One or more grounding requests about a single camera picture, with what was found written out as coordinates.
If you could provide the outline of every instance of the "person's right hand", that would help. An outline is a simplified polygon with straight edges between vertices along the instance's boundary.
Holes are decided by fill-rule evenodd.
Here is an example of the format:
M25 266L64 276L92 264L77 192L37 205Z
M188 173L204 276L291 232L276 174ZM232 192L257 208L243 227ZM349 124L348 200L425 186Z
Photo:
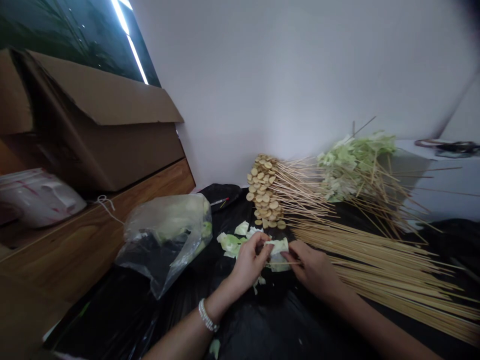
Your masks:
M317 298L323 301L335 301L348 291L347 286L335 272L327 254L312 249L303 241L292 241L288 246L298 259L289 252L282 252L281 255L289 263L301 261L300 265L291 264L290 266L297 279Z

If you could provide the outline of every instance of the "hand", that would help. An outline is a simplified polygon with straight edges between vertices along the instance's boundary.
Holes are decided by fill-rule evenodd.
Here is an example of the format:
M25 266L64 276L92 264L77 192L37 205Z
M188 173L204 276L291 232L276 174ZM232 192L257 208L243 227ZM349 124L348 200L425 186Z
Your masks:
M225 280L238 298L251 288L259 278L274 248L272 244L264 246L264 243L270 240L267 234L257 231L250 240L241 245L235 266ZM258 256L256 253L257 247L263 247Z
M288 247L302 262L300 265L291 265L293 272L317 298L327 302L336 301L348 292L349 288L338 277L327 254L298 240L290 242ZM289 263L298 262L289 252L282 252L281 255Z

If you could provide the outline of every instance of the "string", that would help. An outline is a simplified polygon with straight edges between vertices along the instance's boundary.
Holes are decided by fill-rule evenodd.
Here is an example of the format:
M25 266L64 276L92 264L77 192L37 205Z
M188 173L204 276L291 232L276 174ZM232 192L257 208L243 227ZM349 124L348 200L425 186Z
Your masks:
M100 204L101 206L103 206L103 208L105 209L105 211L108 213L108 215L110 215L113 219L115 219L116 221L118 221L120 224L123 224L125 225L125 223L121 220L119 220L118 218L116 218L109 210L109 208L105 205L106 202L109 202L110 203L110 206L111 206L111 209L113 211L115 211L115 206L114 206L114 202L112 200L110 200L109 198L107 198L106 195L100 195L99 197L96 198L96 201L92 201L91 203L92 204Z

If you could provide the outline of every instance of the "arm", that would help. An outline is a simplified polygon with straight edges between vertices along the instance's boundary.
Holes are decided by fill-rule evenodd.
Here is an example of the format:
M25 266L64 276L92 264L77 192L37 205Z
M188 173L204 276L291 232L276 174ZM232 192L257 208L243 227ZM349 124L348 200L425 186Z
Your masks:
M257 256L256 248L262 247L270 238L256 232L243 243L231 274L205 299L205 310L214 324L219 324L228 308L259 278L273 245L268 244ZM144 356L144 360L156 359L201 359L212 341L214 333L207 329L198 308L184 317Z
M298 280L317 298L349 322L386 359L440 359L420 341L368 305L335 273L328 256L302 241L289 247L302 265L292 264ZM297 262L292 254L282 253L289 262Z

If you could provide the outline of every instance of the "white wall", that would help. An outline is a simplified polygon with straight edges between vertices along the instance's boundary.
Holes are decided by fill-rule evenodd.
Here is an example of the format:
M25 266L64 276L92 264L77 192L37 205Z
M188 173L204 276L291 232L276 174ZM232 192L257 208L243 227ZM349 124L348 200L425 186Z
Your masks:
M130 0L198 187L245 184L259 152L434 137L479 54L455 0Z
M476 74L440 138L480 144L480 73Z

